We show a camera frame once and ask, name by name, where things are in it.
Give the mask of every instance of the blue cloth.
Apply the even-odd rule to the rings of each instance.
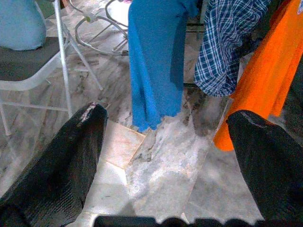
[[[45,43],[46,27],[34,0],[1,0],[0,46],[33,50]]]
[[[267,12],[271,0],[209,0],[195,84],[210,96],[229,96],[237,85],[242,39]]]
[[[181,109],[188,16],[197,0],[133,0],[129,9],[129,57],[133,125],[156,129]]]

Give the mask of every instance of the plaid shirt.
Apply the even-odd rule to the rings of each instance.
[[[271,0],[209,0],[195,84],[210,96],[229,96],[237,85],[237,49],[267,12]]]

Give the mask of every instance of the chair seat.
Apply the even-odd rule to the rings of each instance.
[[[0,80],[22,81],[35,75],[59,49],[57,37],[47,37],[44,46],[30,51],[0,47]]]

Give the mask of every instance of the marble floor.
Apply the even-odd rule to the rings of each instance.
[[[86,12],[104,14],[105,0],[74,1]],[[127,22],[126,3],[115,16]],[[62,20],[74,34],[81,13],[67,7]],[[47,35],[56,35],[55,19],[46,20]],[[95,22],[81,28],[84,39],[106,26]],[[111,30],[94,45],[108,48],[121,39]],[[189,33],[185,48],[185,81],[191,82],[201,40]],[[197,88],[185,88],[181,112],[165,117],[155,131],[138,133],[132,126],[131,88],[127,56],[110,57],[80,46],[104,90],[98,90],[76,53],[68,57],[73,110],[96,101],[106,107],[109,123],[98,171],[83,212],[69,227],[90,227],[98,215],[153,216],[158,221],[175,216],[192,222],[216,218],[262,219],[241,176],[234,152],[222,153],[212,137],[226,106],[226,98],[208,97]],[[241,60],[243,71],[246,62]],[[5,100],[65,106],[63,78],[57,69],[44,83],[27,92],[1,91]],[[67,113],[7,106],[12,135],[0,124],[0,195],[10,187],[30,159],[43,149],[68,119]],[[283,120],[274,119],[283,124]]]

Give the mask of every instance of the orange shirt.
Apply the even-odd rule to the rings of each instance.
[[[279,116],[303,53],[303,13],[300,0],[285,1],[271,21],[271,29],[249,61],[226,118],[238,110],[251,110],[268,118]],[[224,120],[214,137],[215,146],[233,150]]]

